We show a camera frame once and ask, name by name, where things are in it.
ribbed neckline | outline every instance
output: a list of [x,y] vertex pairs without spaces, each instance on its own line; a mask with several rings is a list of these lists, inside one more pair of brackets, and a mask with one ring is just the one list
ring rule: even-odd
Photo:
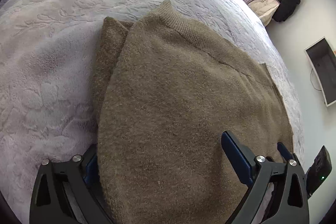
[[165,0],[153,11],[169,28],[177,31],[184,39],[195,47],[203,49],[208,35],[214,35],[211,30],[206,30],[204,25],[195,19],[189,19],[175,11],[170,0]]

white wall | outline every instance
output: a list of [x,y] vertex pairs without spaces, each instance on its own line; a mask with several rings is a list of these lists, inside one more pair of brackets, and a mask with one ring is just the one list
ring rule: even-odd
[[[330,153],[334,170],[309,199],[310,223],[317,224],[336,198],[336,104],[326,107],[320,91],[310,83],[311,66],[305,48],[322,37],[336,49],[336,0],[301,0],[285,22],[272,21],[267,32],[282,56],[297,90],[305,133],[305,170],[322,145]],[[320,88],[313,73],[315,87]]]

television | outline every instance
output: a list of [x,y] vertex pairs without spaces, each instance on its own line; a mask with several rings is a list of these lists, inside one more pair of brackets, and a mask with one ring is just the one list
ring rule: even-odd
[[336,55],[325,37],[305,49],[319,81],[326,106],[336,102]]

bed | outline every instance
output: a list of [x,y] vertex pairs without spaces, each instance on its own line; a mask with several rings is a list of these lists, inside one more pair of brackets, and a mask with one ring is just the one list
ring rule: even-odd
[[[90,77],[103,19],[135,21],[162,1],[1,0],[0,191],[23,224],[42,159],[69,160],[96,142]],[[258,17],[242,0],[171,1],[267,64],[303,162],[298,96]]]

folded sweater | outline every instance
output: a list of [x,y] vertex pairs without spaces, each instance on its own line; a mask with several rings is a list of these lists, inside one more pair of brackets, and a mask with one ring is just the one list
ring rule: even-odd
[[170,1],[104,20],[93,78],[100,181],[117,224],[220,223],[243,197],[222,151],[231,130],[280,161],[292,130],[265,64]]

